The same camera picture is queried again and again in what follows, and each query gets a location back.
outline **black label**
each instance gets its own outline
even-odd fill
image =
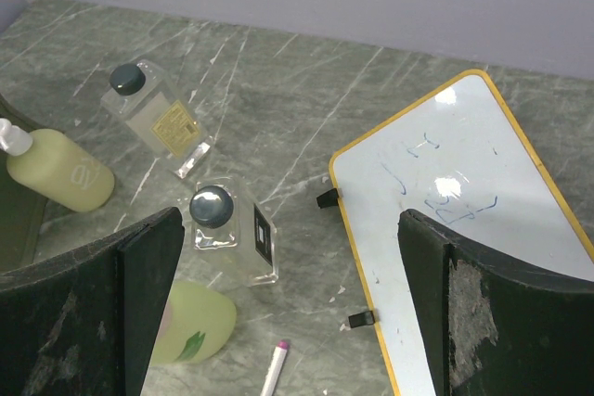
[[[253,226],[256,238],[256,250],[264,260],[272,266],[272,243],[270,241],[270,224],[266,221],[260,210],[253,207]]]

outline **yellow whiteboard frame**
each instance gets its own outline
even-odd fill
[[[567,201],[563,197],[561,191],[559,190],[559,188],[557,187],[557,185],[553,181],[552,177],[550,176],[550,173],[547,171],[547,168],[544,166],[544,164],[542,163],[542,160],[538,157],[538,155],[536,154],[535,149],[530,144],[530,141],[528,140],[526,134],[523,132],[522,127],[520,127],[520,124],[518,123],[518,121],[513,116],[513,113],[511,113],[511,110],[508,107],[508,105],[506,104],[505,99],[503,99],[503,96],[497,90],[497,87],[495,86],[495,84],[493,83],[493,81],[491,80],[491,78],[489,77],[489,75],[485,71],[483,71],[483,70],[466,70],[466,71],[463,71],[458,76],[456,76],[453,79],[449,80],[447,83],[444,83],[443,85],[437,87],[435,90],[433,90],[429,94],[427,94],[424,97],[422,97],[421,99],[418,99],[417,101],[413,102],[410,106],[406,107],[405,109],[402,109],[401,111],[399,111],[398,113],[396,113],[395,115],[393,115],[392,118],[388,119],[387,121],[382,122],[381,124],[379,124],[375,128],[373,128],[370,131],[368,131],[366,134],[363,134],[362,136],[360,136],[359,138],[357,138],[352,143],[350,143],[347,146],[344,146],[343,148],[341,148],[340,150],[338,150],[332,156],[332,158],[330,159],[330,162],[329,162],[329,173],[330,173],[330,178],[332,180],[332,184],[336,188],[339,187],[338,181],[336,180],[336,175],[334,174],[334,161],[342,153],[344,153],[348,149],[356,146],[361,141],[369,138],[370,136],[372,136],[373,134],[375,134],[376,132],[378,132],[379,130],[381,130],[382,128],[384,128],[386,125],[391,124],[392,122],[396,121],[401,116],[406,115],[412,109],[415,109],[416,107],[420,106],[422,103],[424,103],[425,101],[431,99],[432,97],[434,97],[438,93],[442,92],[447,87],[451,86],[453,83],[456,83],[460,79],[465,78],[467,76],[472,76],[472,75],[480,76],[481,78],[483,78],[484,82],[489,87],[489,90],[491,91],[491,93],[493,94],[493,96],[495,97],[495,99],[497,100],[499,106],[501,107],[501,110],[503,111],[503,113],[505,114],[506,118],[510,122],[511,127],[513,128],[513,130],[515,131],[515,133],[518,135],[518,138],[520,138],[520,141],[522,141],[522,144],[523,144],[524,148],[526,149],[526,152],[528,152],[528,155],[530,155],[530,158],[532,159],[532,162],[535,164],[536,168],[540,172],[540,175],[542,176],[542,179],[545,181],[545,183],[549,187],[550,193],[552,194],[553,197],[555,197],[555,200],[557,200],[557,203],[559,204],[560,208],[562,209],[563,214],[565,215],[565,218],[567,218],[567,221],[569,222],[569,224],[574,229],[575,234],[577,235],[577,237],[579,238],[579,240],[582,242],[582,245],[584,246],[584,249],[588,253],[590,259],[594,262],[594,246],[592,245],[592,242],[590,241],[590,239],[586,235],[586,232],[584,231],[584,228],[577,221],[577,218],[575,217],[574,213],[572,212],[572,210],[570,209],[569,205],[567,204]],[[356,270],[359,273],[359,278],[361,279],[361,284],[363,285],[363,292],[365,293],[365,298],[366,298],[366,300],[368,302],[368,307],[370,308],[370,310],[374,310],[375,309],[375,306],[373,305],[373,299],[371,298],[371,294],[369,293],[368,282],[367,282],[367,279],[365,278],[365,273],[363,272],[363,266],[361,265],[361,261],[359,259],[359,254],[358,254],[357,249],[356,249],[356,243],[355,243],[355,238],[353,237],[353,231],[351,230],[351,225],[349,224],[349,219],[348,219],[348,216],[346,214],[346,208],[344,207],[344,205],[342,203],[342,200],[340,198],[338,200],[338,204],[339,204],[339,208],[341,209],[342,219],[344,221],[344,226],[346,228],[346,234],[348,235],[348,238],[349,238],[349,243],[351,244],[351,249],[353,251],[353,256],[355,257]],[[387,350],[387,347],[386,347],[386,344],[385,344],[385,340],[383,338],[383,334],[381,333],[380,324],[378,324],[378,323],[375,324],[375,331],[376,331],[376,334],[378,335],[378,341],[380,343],[381,353],[383,355],[383,360],[384,360],[384,362],[386,364],[386,368],[388,370],[388,375],[390,376],[390,382],[392,383],[392,389],[394,390],[395,396],[400,396],[400,390],[398,389],[398,383],[396,382],[396,376],[394,374],[394,369],[392,367],[392,362],[390,361],[390,355],[388,354],[388,350]]]

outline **gray marble surface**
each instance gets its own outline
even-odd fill
[[[594,83],[472,62],[224,23],[38,0],[0,36],[2,94],[110,166],[109,203],[73,214],[50,203],[37,260],[110,234],[166,206],[185,216],[184,183],[155,162],[99,106],[108,76],[139,57],[166,68],[216,134],[192,175],[233,172],[281,231],[280,280],[245,288],[184,247],[177,277],[238,306],[228,344],[198,365],[148,371],[145,396],[257,395],[272,349],[291,341],[283,395],[390,395],[373,329],[344,329],[366,308],[336,209],[320,211],[334,151],[463,70],[486,69],[507,99],[578,219],[594,235]]]

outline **white pump nozzle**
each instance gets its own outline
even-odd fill
[[[9,120],[0,118],[0,148],[8,155],[18,156],[25,153],[33,144],[30,134]]]

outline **light green bottle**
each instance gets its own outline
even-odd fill
[[[0,119],[0,148],[13,180],[73,211],[92,211],[113,191],[111,170],[56,130],[28,134]]]
[[[235,304],[228,297],[197,283],[175,280],[150,364],[208,359],[223,348],[236,320]]]

